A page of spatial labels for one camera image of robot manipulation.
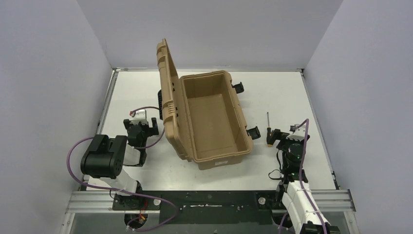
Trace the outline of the yellow black handled screwdriver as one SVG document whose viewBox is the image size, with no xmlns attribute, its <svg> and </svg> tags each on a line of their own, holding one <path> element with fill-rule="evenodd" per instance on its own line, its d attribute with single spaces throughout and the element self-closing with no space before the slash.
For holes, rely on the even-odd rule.
<svg viewBox="0 0 413 234">
<path fill-rule="evenodd" d="M 271 147 L 273 144 L 271 143 L 271 126 L 270 126 L 270 120 L 269 120 L 269 112 L 266 112 L 266 117 L 267 117 L 266 143 L 269 147 Z"/>
</svg>

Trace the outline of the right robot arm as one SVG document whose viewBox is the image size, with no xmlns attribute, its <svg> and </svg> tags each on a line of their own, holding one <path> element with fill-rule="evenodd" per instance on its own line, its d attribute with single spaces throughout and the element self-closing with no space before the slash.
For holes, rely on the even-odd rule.
<svg viewBox="0 0 413 234">
<path fill-rule="evenodd" d="M 282 156 L 279 169 L 282 177 L 274 195 L 275 204 L 286 209 L 280 225 L 296 234 L 339 234 L 339 228 L 330 224 L 316 204 L 303 169 L 305 140 L 308 139 L 303 128 L 291 129 L 291 133 L 267 128 L 267 144 L 272 146 L 278 141 L 276 148 Z"/>
</svg>

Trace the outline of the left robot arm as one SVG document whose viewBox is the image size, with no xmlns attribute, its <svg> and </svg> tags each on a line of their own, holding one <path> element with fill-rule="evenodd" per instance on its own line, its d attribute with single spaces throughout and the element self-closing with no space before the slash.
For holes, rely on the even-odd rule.
<svg viewBox="0 0 413 234">
<path fill-rule="evenodd" d="M 147 199 L 139 192 L 142 186 L 123 169 L 124 166 L 142 167 L 147 159 L 146 145 L 151 136 L 159 135 L 157 119 L 125 119 L 126 135 L 110 138 L 95 135 L 87 148 L 80 168 L 83 174 L 97 178 L 115 189 L 114 209 L 139 210 Z"/>
</svg>

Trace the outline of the tan plastic toolbox bin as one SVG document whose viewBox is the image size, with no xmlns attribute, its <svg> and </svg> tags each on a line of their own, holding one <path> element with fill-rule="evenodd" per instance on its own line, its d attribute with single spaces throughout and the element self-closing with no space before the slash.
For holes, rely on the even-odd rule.
<svg viewBox="0 0 413 234">
<path fill-rule="evenodd" d="M 165 137 L 177 155 L 200 170 L 240 163 L 253 140 L 230 73 L 179 76 L 165 39 L 156 54 Z"/>
</svg>

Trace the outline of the black near toolbox latch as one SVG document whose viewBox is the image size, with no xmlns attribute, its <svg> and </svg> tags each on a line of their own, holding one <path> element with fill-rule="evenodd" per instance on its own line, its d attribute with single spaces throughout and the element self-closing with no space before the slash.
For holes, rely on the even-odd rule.
<svg viewBox="0 0 413 234">
<path fill-rule="evenodd" d="M 246 130 L 247 135 L 251 137 L 252 140 L 259 139 L 261 137 L 260 130 L 258 126 Z"/>
</svg>

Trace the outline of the black toolbox latch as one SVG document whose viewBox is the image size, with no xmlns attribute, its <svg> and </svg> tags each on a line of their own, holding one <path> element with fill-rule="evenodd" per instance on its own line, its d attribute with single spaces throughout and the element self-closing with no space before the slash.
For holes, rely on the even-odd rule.
<svg viewBox="0 0 413 234">
<path fill-rule="evenodd" d="M 231 86 L 235 90 L 236 94 L 244 92 L 244 86 L 242 82 L 239 82 L 238 84 L 232 84 Z"/>
<path fill-rule="evenodd" d="M 252 140 L 259 139 L 261 137 L 260 130 L 258 126 L 246 130 L 247 135 L 251 137 Z"/>
</svg>

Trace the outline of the black far toolbox latch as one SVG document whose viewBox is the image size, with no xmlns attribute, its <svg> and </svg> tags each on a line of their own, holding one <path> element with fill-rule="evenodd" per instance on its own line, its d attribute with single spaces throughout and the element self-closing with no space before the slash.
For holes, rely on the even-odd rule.
<svg viewBox="0 0 413 234">
<path fill-rule="evenodd" d="M 235 90 L 236 94 L 244 92 L 244 86 L 242 82 L 239 82 L 238 84 L 232 84 L 231 86 Z"/>
</svg>

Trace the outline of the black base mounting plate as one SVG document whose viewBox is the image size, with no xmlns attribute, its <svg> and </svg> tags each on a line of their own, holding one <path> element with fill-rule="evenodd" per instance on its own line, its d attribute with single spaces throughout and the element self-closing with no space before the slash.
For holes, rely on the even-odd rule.
<svg viewBox="0 0 413 234">
<path fill-rule="evenodd" d="M 280 224 L 286 212 L 276 201 L 276 191 L 144 191 L 147 203 L 136 211 L 160 214 L 159 221 L 172 215 L 169 224 Z"/>
</svg>

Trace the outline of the aluminium front frame rail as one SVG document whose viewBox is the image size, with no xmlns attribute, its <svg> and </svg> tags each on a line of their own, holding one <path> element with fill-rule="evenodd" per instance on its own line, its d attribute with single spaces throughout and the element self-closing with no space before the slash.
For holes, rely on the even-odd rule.
<svg viewBox="0 0 413 234">
<path fill-rule="evenodd" d="M 73 192 L 63 234 L 293 233 L 276 191 Z"/>
</svg>

